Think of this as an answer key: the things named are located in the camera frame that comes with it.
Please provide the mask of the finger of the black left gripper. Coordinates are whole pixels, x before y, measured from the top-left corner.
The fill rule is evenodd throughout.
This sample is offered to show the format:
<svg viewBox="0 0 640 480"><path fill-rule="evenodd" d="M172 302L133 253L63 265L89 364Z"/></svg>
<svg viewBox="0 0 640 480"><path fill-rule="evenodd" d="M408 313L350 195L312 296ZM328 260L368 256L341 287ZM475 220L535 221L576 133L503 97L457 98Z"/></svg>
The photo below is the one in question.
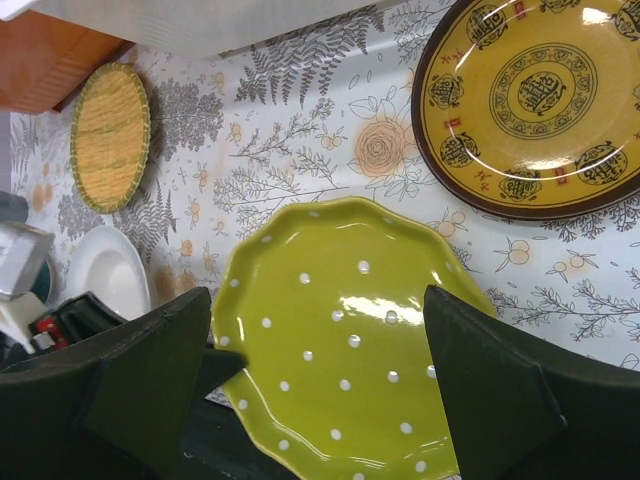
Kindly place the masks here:
<svg viewBox="0 0 640 480"><path fill-rule="evenodd" d="M247 364L241 353L206 347L199 369L199 397L205 398L241 372Z"/></svg>

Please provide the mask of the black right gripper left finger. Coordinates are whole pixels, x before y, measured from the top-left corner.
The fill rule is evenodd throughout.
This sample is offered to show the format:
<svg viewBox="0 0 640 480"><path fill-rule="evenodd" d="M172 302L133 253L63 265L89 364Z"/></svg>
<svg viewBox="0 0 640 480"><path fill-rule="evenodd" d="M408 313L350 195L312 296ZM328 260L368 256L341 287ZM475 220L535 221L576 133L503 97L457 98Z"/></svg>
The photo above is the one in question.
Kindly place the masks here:
<svg viewBox="0 0 640 480"><path fill-rule="evenodd" d="M1 371L4 479L161 479L171 472L209 330L196 287Z"/></svg>

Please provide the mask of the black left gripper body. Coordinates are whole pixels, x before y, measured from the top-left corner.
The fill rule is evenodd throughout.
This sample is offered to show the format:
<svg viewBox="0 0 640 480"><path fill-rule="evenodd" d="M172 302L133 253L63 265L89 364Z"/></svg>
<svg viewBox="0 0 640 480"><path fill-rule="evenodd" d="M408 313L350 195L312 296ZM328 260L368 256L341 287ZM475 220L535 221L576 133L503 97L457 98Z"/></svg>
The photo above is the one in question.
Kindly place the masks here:
<svg viewBox="0 0 640 480"><path fill-rule="evenodd" d="M61 350L126 322L95 294L86 292L47 311L28 328L36 350Z"/></svg>

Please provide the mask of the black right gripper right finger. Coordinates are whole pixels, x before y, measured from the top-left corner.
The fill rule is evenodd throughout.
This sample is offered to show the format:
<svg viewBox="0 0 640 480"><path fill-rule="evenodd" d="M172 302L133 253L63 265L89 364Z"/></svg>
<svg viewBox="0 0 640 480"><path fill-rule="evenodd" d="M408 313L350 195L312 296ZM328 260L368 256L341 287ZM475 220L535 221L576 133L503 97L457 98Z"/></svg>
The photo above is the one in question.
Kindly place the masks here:
<svg viewBox="0 0 640 480"><path fill-rule="evenodd" d="M639 374L430 286L423 316L465 479L636 479Z"/></svg>

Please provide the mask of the green polka dot plate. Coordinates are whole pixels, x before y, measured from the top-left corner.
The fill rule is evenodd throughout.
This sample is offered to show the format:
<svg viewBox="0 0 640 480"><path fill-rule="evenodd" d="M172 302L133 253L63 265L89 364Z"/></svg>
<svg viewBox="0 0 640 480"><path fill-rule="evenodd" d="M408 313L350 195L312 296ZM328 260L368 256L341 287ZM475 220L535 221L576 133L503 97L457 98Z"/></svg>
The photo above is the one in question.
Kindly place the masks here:
<svg viewBox="0 0 640 480"><path fill-rule="evenodd" d="M252 442L302 479L454 479L424 326L436 285L493 306L436 231L350 197L280 209L232 253L215 345Z"/></svg>

